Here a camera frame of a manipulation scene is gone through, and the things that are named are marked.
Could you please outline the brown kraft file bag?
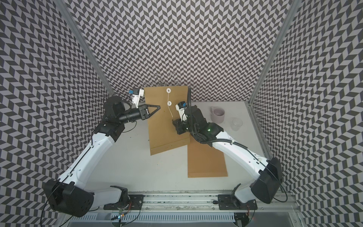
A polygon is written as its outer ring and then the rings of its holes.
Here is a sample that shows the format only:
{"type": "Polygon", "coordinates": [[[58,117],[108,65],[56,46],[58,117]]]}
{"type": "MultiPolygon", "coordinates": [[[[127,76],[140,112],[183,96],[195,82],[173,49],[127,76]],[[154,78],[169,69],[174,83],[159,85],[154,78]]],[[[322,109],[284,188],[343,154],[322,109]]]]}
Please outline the brown kraft file bag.
{"type": "Polygon", "coordinates": [[[224,153],[190,136],[188,178],[228,177],[224,153]]]}

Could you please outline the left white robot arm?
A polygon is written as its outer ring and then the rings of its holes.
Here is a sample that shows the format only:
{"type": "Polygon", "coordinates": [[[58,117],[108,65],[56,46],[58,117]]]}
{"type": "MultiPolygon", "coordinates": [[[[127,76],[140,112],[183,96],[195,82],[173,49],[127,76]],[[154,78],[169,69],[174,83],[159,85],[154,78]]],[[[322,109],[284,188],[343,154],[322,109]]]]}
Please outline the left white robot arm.
{"type": "Polygon", "coordinates": [[[102,121],[95,128],[90,143],[58,179],[51,179],[43,184],[47,202],[53,211],[80,218],[92,208],[103,205],[121,209],[128,206],[130,199],[127,188],[112,185],[105,190],[85,190],[92,171],[119,139],[125,124],[146,120],[161,108],[143,104],[137,108],[126,109],[125,104],[127,102],[119,96],[109,97],[104,103],[102,121]]]}

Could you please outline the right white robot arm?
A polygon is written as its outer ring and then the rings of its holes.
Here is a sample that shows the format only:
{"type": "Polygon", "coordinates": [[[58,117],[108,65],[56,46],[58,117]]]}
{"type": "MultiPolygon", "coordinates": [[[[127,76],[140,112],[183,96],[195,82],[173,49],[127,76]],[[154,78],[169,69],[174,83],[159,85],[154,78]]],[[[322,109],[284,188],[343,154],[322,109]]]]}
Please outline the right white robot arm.
{"type": "Polygon", "coordinates": [[[186,132],[196,142],[213,147],[242,166],[252,177],[252,182],[237,185],[232,198],[241,203],[258,199],[270,204],[276,193],[282,188],[282,167],[277,158],[267,159],[237,142],[221,126],[207,122],[197,106],[190,106],[184,101],[175,106],[180,118],[173,121],[177,134],[186,132]]]}

